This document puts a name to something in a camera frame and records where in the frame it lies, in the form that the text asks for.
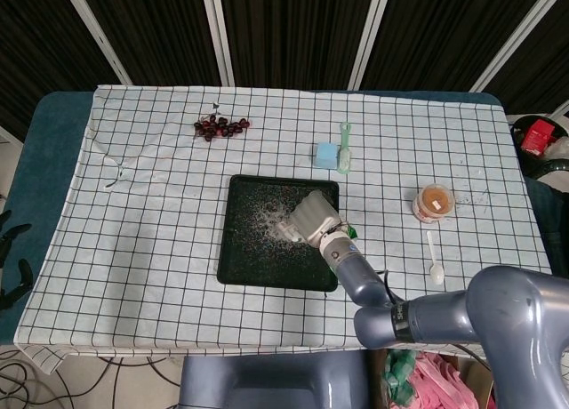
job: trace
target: white checkered tablecloth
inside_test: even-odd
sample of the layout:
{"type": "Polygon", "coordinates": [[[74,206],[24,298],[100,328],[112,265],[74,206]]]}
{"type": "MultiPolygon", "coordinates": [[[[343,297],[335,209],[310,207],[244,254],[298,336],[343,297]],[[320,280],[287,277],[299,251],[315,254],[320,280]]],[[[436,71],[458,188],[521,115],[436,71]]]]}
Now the white checkered tablecloth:
{"type": "Polygon", "coordinates": [[[358,348],[357,306],[341,286],[324,294],[217,281],[228,183],[238,173],[337,181],[357,246],[376,269],[389,269],[389,284],[407,299],[464,289],[496,263],[549,273],[501,107],[101,86],[16,344],[46,372],[68,354],[358,348]],[[252,127],[232,139],[195,139],[193,123],[213,103],[252,127]],[[315,144],[340,143],[342,121],[352,123],[352,172],[313,168],[315,144]],[[411,201],[433,181],[453,189],[456,209],[425,225],[411,201]],[[435,230],[443,286],[429,278],[427,229],[435,230]]]}

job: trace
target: gray robotic arm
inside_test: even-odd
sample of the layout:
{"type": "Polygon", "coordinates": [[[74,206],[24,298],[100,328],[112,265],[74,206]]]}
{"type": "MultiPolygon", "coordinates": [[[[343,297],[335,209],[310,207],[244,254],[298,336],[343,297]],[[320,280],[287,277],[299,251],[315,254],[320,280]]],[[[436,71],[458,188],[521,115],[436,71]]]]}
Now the gray robotic arm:
{"type": "Polygon", "coordinates": [[[560,368],[569,346],[568,280],[494,266],[478,272],[465,291],[392,301],[319,191],[289,221],[362,307],[354,327],[365,347],[480,342],[493,369],[499,409],[569,409],[560,368]]]}

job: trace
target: floor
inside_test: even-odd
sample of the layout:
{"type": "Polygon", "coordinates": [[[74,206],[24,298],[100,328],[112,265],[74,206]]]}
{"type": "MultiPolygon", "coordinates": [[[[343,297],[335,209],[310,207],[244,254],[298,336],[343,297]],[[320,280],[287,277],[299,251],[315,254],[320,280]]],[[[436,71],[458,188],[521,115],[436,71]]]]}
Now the floor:
{"type": "MultiPolygon", "coordinates": [[[[0,138],[0,194],[7,196],[12,184],[12,178],[16,170],[18,160],[20,158],[20,150],[12,144],[0,138]]],[[[557,172],[558,176],[552,173],[546,180],[553,186],[569,191],[569,173],[557,172]]],[[[0,212],[4,208],[4,200],[0,197],[0,212]]],[[[7,363],[4,360],[7,356],[13,359],[28,360],[21,353],[2,353],[13,350],[13,347],[0,347],[0,370],[2,365],[7,363]]],[[[156,364],[159,371],[167,378],[175,382],[180,381],[181,365],[183,358],[167,358],[156,364]]],[[[125,359],[125,364],[141,364],[146,359],[125,359]]],[[[59,372],[67,383],[72,394],[79,394],[89,389],[100,377],[100,374],[106,367],[106,363],[95,357],[69,357],[66,359],[59,372]]],[[[113,389],[116,385],[116,409],[145,407],[165,409],[174,405],[178,401],[179,389],[176,386],[161,379],[149,366],[140,367],[121,367],[118,376],[116,376],[117,367],[112,365],[102,378],[100,384],[90,393],[83,397],[75,397],[74,404],[77,408],[94,409],[94,408],[111,408],[113,389]]],[[[15,376],[21,379],[22,371],[16,367],[10,367],[1,371],[4,375],[15,376]]],[[[57,375],[44,375],[37,373],[35,379],[47,384],[56,396],[66,395],[66,391],[57,375]]],[[[6,381],[0,379],[0,388],[7,389],[10,386],[6,381]]],[[[44,387],[37,387],[36,383],[30,386],[30,395],[36,402],[42,402],[52,398],[50,391],[44,387]]],[[[23,403],[16,400],[0,401],[1,409],[20,409],[23,403]]],[[[68,399],[52,402],[48,405],[30,405],[29,408],[41,407],[43,409],[67,409],[72,407],[68,399]]]]}

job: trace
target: white plastic spoon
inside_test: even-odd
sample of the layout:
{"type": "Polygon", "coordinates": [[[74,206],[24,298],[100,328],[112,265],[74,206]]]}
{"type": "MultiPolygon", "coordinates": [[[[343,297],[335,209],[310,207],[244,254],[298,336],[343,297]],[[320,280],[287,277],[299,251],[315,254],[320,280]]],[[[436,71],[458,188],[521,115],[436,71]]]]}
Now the white plastic spoon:
{"type": "Polygon", "coordinates": [[[429,241],[430,259],[433,260],[429,270],[430,278],[432,278],[435,285],[441,285],[445,281],[445,269],[443,264],[437,262],[435,257],[435,245],[433,245],[433,235],[430,231],[427,231],[427,240],[429,241]]]}

